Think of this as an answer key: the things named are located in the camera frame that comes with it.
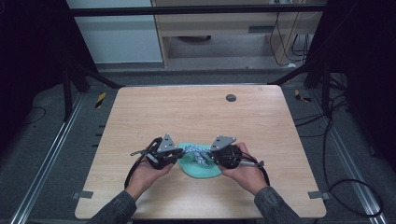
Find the blue cloth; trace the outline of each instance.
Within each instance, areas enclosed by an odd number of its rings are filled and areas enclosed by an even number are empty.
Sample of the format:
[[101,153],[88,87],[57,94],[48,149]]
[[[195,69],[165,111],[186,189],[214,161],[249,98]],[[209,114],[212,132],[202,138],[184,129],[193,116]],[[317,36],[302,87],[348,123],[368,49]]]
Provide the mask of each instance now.
[[183,158],[177,160],[187,175],[194,178],[211,178],[221,174],[219,167],[206,154],[210,146],[179,143],[178,147],[187,152]]

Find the table surface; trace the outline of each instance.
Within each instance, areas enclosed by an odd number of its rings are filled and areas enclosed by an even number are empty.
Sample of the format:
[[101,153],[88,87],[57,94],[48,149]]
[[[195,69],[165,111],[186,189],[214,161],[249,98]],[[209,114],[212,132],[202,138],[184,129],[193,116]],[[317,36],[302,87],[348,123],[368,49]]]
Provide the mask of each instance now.
[[[226,95],[236,101],[228,102]],[[217,135],[245,142],[265,161],[271,185],[300,217],[324,217],[318,186],[282,90],[270,85],[129,87],[119,90],[84,186],[76,217],[90,218],[123,190],[144,149],[169,133],[176,144],[210,145]],[[254,197],[228,177],[197,179],[178,164],[137,201],[134,218],[260,218]]]

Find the black pole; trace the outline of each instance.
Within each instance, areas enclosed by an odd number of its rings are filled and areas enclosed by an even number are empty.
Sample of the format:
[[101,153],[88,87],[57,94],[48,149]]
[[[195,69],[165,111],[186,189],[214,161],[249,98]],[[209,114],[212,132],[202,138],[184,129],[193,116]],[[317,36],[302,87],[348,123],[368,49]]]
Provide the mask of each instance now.
[[231,5],[231,6],[192,6],[192,7],[114,7],[114,8],[71,8],[51,10],[49,13],[73,17],[95,16],[138,16],[171,14],[213,14],[213,13],[254,13],[254,12],[313,12],[324,11],[329,7],[323,4],[288,5]]

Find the metal frame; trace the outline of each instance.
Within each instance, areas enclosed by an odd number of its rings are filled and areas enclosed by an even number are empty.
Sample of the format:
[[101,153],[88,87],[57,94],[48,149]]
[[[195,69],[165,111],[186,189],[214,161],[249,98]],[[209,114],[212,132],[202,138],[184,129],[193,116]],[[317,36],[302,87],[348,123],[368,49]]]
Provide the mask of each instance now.
[[285,4],[285,5],[228,5],[192,7],[112,7],[112,8],[72,8],[50,10],[56,16],[95,17],[95,16],[139,16],[172,14],[213,14],[213,13],[254,13],[254,12],[312,12],[329,9],[324,4]]
[[19,205],[18,209],[14,213],[14,215],[11,218],[10,223],[18,223],[22,224],[25,223],[27,218],[29,217],[30,212],[32,211],[33,206],[35,205],[35,201],[38,198],[38,195],[40,194],[41,190],[44,187],[44,184],[47,180],[48,175],[50,174],[50,170],[53,166],[53,164],[56,161],[56,158],[58,157],[59,152],[62,149],[62,146],[64,145],[64,140],[66,139],[71,127],[73,126],[73,123],[77,117],[78,111],[81,107],[81,103],[84,98],[84,93],[78,93],[78,98],[76,99],[74,103],[74,110],[71,113],[70,119],[68,121],[65,121],[64,124],[62,125],[60,131],[58,132],[57,136],[55,137],[55,140],[52,143],[52,146],[49,149],[49,152],[44,159],[43,163],[41,164],[40,169],[38,170],[37,174],[35,175],[35,179],[26,192],[21,204]]

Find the floor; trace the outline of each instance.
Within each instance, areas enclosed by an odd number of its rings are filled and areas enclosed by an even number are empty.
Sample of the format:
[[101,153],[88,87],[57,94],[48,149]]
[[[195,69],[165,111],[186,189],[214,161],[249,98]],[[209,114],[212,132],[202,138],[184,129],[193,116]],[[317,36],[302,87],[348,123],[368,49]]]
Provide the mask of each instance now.
[[[277,64],[262,35],[212,36],[208,41],[203,41],[201,37],[175,37],[166,67],[139,67],[118,73],[106,71],[103,76],[128,86],[265,84],[286,75],[293,66],[301,64],[302,62]],[[302,85],[303,80],[304,75],[300,75],[282,86],[296,124],[305,121],[304,118],[308,116],[320,113],[320,86],[306,90]],[[103,125],[106,124],[117,94],[117,90],[111,90],[94,79],[89,81],[92,85],[89,93],[81,96],[74,91],[75,101],[82,97],[80,110],[67,138],[62,142],[61,150],[55,155],[56,160],[50,166],[39,194],[31,198],[33,206],[27,211],[27,222],[80,223],[74,216],[78,201],[72,195],[83,188],[100,142]],[[295,90],[299,90],[305,100],[297,98]],[[0,223],[8,223],[19,208],[35,175],[40,171],[42,162],[46,160],[53,140],[62,129],[62,91],[62,86],[56,86],[37,95],[35,107],[26,118],[26,125],[21,127],[10,144],[12,154],[6,160],[1,160]],[[104,103],[100,109],[94,108],[98,95],[103,91],[106,92]],[[332,90],[332,97],[335,98],[340,93],[339,90]],[[330,183],[352,176],[361,177],[375,187],[384,201],[385,210],[381,218],[369,219],[347,211],[334,199],[330,199],[326,201],[328,214],[319,219],[318,223],[396,223],[396,213],[393,212],[396,211],[396,175],[383,159],[370,156],[369,144],[347,105],[337,108],[333,113],[333,126],[325,145]],[[315,179],[323,192],[327,190],[323,177],[323,136],[318,135],[325,129],[326,119],[322,118],[297,127]],[[372,200],[365,197],[364,192],[357,194],[359,190],[367,191],[357,185],[345,184],[335,189],[335,193],[347,205],[364,212],[361,202]]]

